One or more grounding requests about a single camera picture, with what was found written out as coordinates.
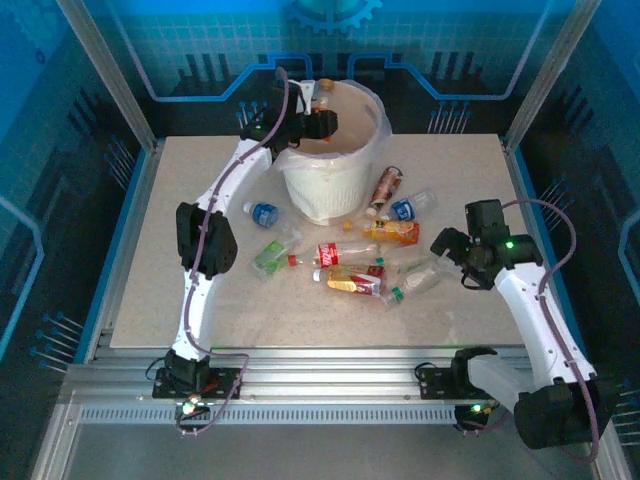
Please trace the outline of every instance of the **white bucket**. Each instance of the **white bucket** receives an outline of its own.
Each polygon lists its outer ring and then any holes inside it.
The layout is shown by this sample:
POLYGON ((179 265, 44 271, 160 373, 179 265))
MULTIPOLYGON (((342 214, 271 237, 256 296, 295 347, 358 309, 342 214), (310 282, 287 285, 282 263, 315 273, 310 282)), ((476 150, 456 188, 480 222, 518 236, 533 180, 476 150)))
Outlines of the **white bucket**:
POLYGON ((371 163, 382 157, 391 138, 382 102, 356 82, 336 82, 329 109, 338 115, 338 130, 329 142, 302 140, 275 162, 291 201, 316 225, 338 224, 362 207, 371 163))

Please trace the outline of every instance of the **white table surface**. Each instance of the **white table surface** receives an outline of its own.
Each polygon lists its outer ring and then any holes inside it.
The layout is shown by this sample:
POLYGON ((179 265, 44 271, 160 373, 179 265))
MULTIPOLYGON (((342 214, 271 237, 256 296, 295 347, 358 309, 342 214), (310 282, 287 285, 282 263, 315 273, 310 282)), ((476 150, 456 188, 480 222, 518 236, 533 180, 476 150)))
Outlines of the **white table surface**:
MULTIPOLYGON (((237 137, 169 137, 160 160, 136 246, 112 347, 171 345, 183 299, 183 271, 177 252, 175 210, 194 202, 226 165, 237 137)), ((464 205, 488 198, 508 201, 514 188, 496 135, 397 135, 386 158, 373 167, 371 190, 382 170, 405 174, 397 198, 431 187, 439 205, 419 219, 421 239, 430 245, 445 227, 466 232, 464 205)), ((509 310, 495 291, 464 289, 447 278, 430 292, 386 310, 380 301, 327 289, 311 280, 311 268, 278 272, 268 283, 250 273, 249 263, 274 238, 240 211, 245 200, 291 207, 283 176, 271 169, 247 198, 232 206, 229 219, 239 253, 222 276, 213 318, 217 347, 412 347, 520 345, 509 310)), ((525 233, 518 207, 505 212, 512 233, 525 233)), ((304 223, 298 251, 325 242, 357 239, 339 227, 304 223)))

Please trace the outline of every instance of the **green led light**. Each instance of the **green led light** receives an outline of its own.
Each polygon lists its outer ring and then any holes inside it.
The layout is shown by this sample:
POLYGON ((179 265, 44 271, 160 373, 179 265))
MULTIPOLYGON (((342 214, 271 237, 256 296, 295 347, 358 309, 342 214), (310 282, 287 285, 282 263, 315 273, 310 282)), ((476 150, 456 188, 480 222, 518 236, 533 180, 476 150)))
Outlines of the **green led light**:
POLYGON ((182 414, 183 415, 191 415, 195 412, 196 406, 191 402, 186 402, 182 405, 182 414))

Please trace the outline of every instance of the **robotic arm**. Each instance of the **robotic arm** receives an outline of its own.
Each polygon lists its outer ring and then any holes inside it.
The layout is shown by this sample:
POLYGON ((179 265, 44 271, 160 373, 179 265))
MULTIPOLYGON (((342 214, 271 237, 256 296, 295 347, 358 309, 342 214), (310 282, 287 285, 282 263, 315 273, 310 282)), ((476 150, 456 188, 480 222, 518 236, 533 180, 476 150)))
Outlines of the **robotic arm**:
POLYGON ((461 269, 465 288, 491 290, 496 286, 518 325, 533 376, 527 378, 509 367, 492 349, 460 350, 451 364, 458 393, 469 398, 482 392, 495 398, 514 414, 524 443, 544 448, 592 439, 583 382, 595 411, 598 435, 602 435, 615 408, 615 386, 597 377, 582 355, 549 287, 539 291, 545 269, 533 239, 511 235, 499 200, 468 204, 465 212, 469 235, 447 228, 431 251, 446 255, 461 269), (551 321, 544 314, 543 300, 551 321), (568 348, 570 360, 561 343, 568 348))
POLYGON ((165 357, 165 367, 170 382, 179 386, 180 391, 199 393, 209 377, 209 355, 205 349, 211 345, 211 322, 207 320, 212 316, 213 299, 220 282, 217 275, 229 271, 238 249, 225 217, 229 205, 234 198, 248 193, 255 180, 290 144, 299 143, 302 138, 322 139, 338 128, 335 112, 311 111, 315 81, 288 82, 288 101, 282 121, 279 123, 281 112, 273 109, 259 112, 241 132, 233 156, 211 187, 195 203, 182 203, 176 211, 185 290, 178 333, 165 357), (216 211, 209 217, 204 245, 200 246, 201 229, 207 216, 205 209, 212 197, 215 197, 216 211), (199 275, 194 274, 195 265, 199 275))

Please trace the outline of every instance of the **plastic bottle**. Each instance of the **plastic bottle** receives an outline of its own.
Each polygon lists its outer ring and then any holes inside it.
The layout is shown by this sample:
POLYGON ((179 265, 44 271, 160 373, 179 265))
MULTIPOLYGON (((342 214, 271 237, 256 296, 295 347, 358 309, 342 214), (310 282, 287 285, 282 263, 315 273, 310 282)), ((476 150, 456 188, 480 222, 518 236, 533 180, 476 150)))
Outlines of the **plastic bottle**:
POLYGON ((379 297, 384 291, 386 277, 384 267, 333 265, 314 270, 313 279, 335 290, 379 297))
POLYGON ((342 229, 345 232, 360 230, 365 238, 380 242, 398 242, 403 245, 415 245, 420 239, 420 224, 416 222, 397 222, 381 218, 360 218, 347 220, 342 229))
POLYGON ((407 297, 424 293, 437 285, 448 271, 447 266, 439 260, 428 261, 410 268, 398 280, 398 286, 381 297, 382 303, 387 308, 391 308, 402 303, 407 297))
POLYGON ((371 242, 323 243, 299 255, 289 255, 289 265, 313 265, 327 268, 339 263, 349 265, 375 265, 380 256, 380 245, 371 242))
POLYGON ((389 213, 382 218, 390 218, 392 220, 408 221, 415 219, 418 215, 430 212, 438 202, 436 195, 430 188, 403 198, 391 204, 389 213))
POLYGON ((328 78, 321 78, 316 82, 313 97, 311 98, 312 111, 329 110, 334 86, 333 80, 328 78))
POLYGON ((374 218, 384 205, 389 201, 394 193, 400 187, 402 183, 402 172, 398 167, 387 167, 380 176, 376 189, 371 196, 369 207, 366 210, 366 215, 374 218))
POLYGON ((258 278, 268 280, 284 267, 287 264, 289 252, 300 243, 300 240, 302 240, 302 234, 292 224, 287 224, 278 238, 267 245, 251 262, 258 278))
POLYGON ((247 202, 242 207, 242 210, 249 214, 256 225, 260 225, 264 228, 273 227, 280 217, 278 207, 271 205, 270 203, 247 202))
POLYGON ((423 244, 416 244, 394 248, 382 257, 376 258, 376 263, 385 267, 389 272, 402 273, 411 267, 426 261, 435 261, 437 258, 437 255, 432 253, 428 247, 423 244))

